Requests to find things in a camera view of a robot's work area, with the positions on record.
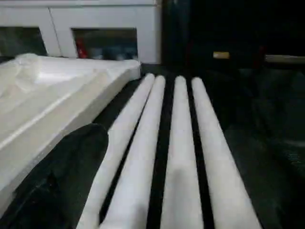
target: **white cylindrical rod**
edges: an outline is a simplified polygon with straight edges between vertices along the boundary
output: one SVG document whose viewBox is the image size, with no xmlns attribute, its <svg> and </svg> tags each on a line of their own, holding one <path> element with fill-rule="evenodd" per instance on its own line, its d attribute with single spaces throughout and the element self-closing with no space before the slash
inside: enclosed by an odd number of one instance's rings
<svg viewBox="0 0 305 229">
<path fill-rule="evenodd" d="M 165 79 L 158 76 L 100 229 L 145 229 Z"/>
<path fill-rule="evenodd" d="M 193 79 L 192 88 L 215 229 L 260 229 L 202 80 Z"/>
<path fill-rule="evenodd" d="M 77 229 L 98 228 L 101 206 L 141 115 L 154 79 L 152 74 L 148 74 L 143 79 L 108 131 L 107 152 L 94 177 Z"/>
<path fill-rule="evenodd" d="M 203 229 L 186 81 L 175 80 L 161 229 Z"/>
</svg>

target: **white plastic tray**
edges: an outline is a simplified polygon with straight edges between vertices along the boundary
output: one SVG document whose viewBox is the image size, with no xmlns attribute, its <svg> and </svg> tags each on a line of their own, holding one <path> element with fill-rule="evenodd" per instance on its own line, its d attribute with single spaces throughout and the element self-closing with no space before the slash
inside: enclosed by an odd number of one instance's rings
<svg viewBox="0 0 305 229">
<path fill-rule="evenodd" d="M 25 54 L 0 65 L 0 217 L 13 191 L 55 145 L 138 77 L 134 60 Z"/>
</svg>

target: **white rod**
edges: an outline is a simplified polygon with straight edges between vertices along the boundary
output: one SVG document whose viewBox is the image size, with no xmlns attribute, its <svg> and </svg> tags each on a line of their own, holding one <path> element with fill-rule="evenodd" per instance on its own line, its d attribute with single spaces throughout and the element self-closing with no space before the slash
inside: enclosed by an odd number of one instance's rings
<svg viewBox="0 0 305 229">
<path fill-rule="evenodd" d="M 216 229 L 260 229 L 231 151 L 201 79 L 192 80 Z"/>
<path fill-rule="evenodd" d="M 148 74 L 143 79 L 108 131 L 107 152 L 94 177 L 77 229 L 98 228 L 101 206 L 141 115 L 154 79 L 152 74 Z"/>
<path fill-rule="evenodd" d="M 100 229 L 145 229 L 165 79 L 158 76 Z"/>
<path fill-rule="evenodd" d="M 203 229 L 186 81 L 175 80 L 161 229 Z"/>
</svg>

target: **white cabinet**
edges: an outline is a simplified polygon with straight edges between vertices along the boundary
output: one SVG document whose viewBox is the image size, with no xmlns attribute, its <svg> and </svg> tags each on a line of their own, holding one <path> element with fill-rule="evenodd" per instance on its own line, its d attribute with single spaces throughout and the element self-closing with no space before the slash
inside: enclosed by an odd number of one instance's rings
<svg viewBox="0 0 305 229">
<path fill-rule="evenodd" d="M 158 6 L 50 8 L 63 56 L 78 57 L 81 43 L 92 58 L 138 57 L 144 63 L 160 62 L 160 11 Z"/>
<path fill-rule="evenodd" d="M 0 8 L 0 54 L 61 56 L 48 8 Z"/>
<path fill-rule="evenodd" d="M 0 55 L 32 52 L 160 63 L 161 7 L 155 0 L 119 1 L 129 5 L 105 5 L 110 0 L 0 0 Z"/>
</svg>

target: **glass cabinet door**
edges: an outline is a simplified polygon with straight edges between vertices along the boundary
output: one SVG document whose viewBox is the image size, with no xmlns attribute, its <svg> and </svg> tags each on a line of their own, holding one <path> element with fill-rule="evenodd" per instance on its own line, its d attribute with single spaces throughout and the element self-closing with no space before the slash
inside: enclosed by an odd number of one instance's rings
<svg viewBox="0 0 305 229">
<path fill-rule="evenodd" d="M 16 56 L 28 52 L 47 55 L 38 27 L 0 27 L 1 56 Z"/>
<path fill-rule="evenodd" d="M 0 55 L 61 56 L 48 8 L 0 8 Z"/>
<path fill-rule="evenodd" d="M 160 63 L 161 7 L 50 8 L 64 57 Z"/>
<path fill-rule="evenodd" d="M 138 59 L 136 29 L 74 29 L 79 58 L 99 60 Z"/>
</svg>

